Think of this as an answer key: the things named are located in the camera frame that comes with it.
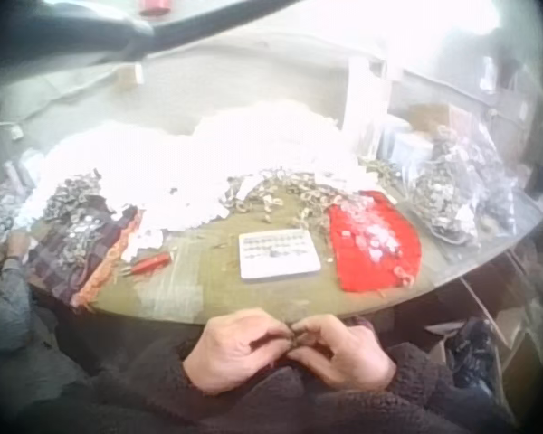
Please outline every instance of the white container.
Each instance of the white container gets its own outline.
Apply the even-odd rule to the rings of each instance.
[[[382,138],[378,147],[378,159],[389,160],[395,147],[396,134],[410,133],[413,130],[410,122],[393,115],[386,115]]]
[[[415,133],[396,134],[390,161],[402,167],[422,163],[431,159],[433,148],[432,142]]]

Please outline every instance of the person's left hand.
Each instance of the person's left hand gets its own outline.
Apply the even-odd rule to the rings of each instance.
[[[285,354],[291,337],[285,324],[261,309],[218,316],[207,322],[183,368],[203,393],[230,391]]]

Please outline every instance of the plaid fabric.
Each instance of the plaid fabric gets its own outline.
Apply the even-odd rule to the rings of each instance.
[[[118,221],[113,221],[106,204],[99,196],[92,196],[87,203],[87,214],[103,222],[99,235],[90,248],[84,265],[72,268],[60,265],[58,259],[64,248],[71,222],[53,225],[44,239],[29,254],[28,268],[40,279],[52,295],[69,305],[72,296],[81,291],[91,274],[104,261],[109,249],[117,242],[137,215],[136,207],[129,207]]]

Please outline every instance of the cardboard box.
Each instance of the cardboard box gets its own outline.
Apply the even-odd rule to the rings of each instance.
[[[474,117],[468,111],[452,104],[417,104],[410,107],[408,121],[417,131],[435,134],[444,125],[454,130],[459,137],[470,137]]]

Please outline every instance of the orange fabric trim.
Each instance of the orange fabric trim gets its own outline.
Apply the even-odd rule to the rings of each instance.
[[[102,262],[92,272],[81,290],[72,296],[71,306],[89,308],[88,304],[96,298],[96,296],[99,294],[100,288],[112,275],[117,262],[120,260],[120,256],[129,245],[129,235],[138,229],[142,216],[143,212],[137,211],[135,218],[131,223],[129,223],[129,226],[120,232],[119,239],[117,242],[115,242],[115,244],[113,244],[109,251],[107,251],[107,254]]]

